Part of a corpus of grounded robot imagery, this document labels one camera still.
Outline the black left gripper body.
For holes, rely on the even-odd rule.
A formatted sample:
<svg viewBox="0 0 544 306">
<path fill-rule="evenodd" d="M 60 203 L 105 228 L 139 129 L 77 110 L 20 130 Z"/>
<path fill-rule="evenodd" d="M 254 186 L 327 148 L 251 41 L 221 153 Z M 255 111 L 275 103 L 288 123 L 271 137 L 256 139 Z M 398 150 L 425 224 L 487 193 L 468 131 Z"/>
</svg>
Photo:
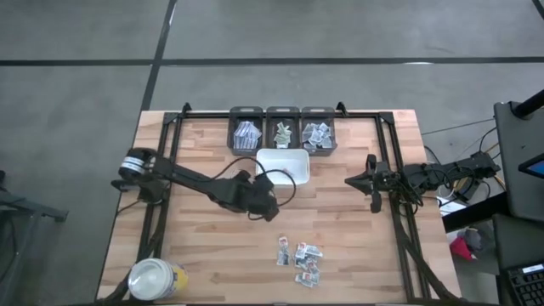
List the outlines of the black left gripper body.
<svg viewBox="0 0 544 306">
<path fill-rule="evenodd" d="M 276 199 L 271 190 L 237 186 L 233 189 L 231 211 L 261 216 L 270 215 L 276 211 Z"/>
</svg>

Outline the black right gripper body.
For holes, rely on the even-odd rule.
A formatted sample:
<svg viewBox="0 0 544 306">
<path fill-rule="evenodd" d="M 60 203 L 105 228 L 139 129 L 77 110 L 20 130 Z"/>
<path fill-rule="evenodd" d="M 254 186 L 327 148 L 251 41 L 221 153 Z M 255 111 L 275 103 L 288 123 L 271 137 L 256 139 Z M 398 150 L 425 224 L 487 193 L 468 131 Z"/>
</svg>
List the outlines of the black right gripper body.
<svg viewBox="0 0 544 306">
<path fill-rule="evenodd" d="M 375 155 L 367 157 L 365 166 L 367 175 L 365 194 L 371 197 L 371 212 L 379 213 L 383 203 L 380 192 L 391 191 L 398 175 L 390 169 L 387 161 L 378 161 Z"/>
</svg>

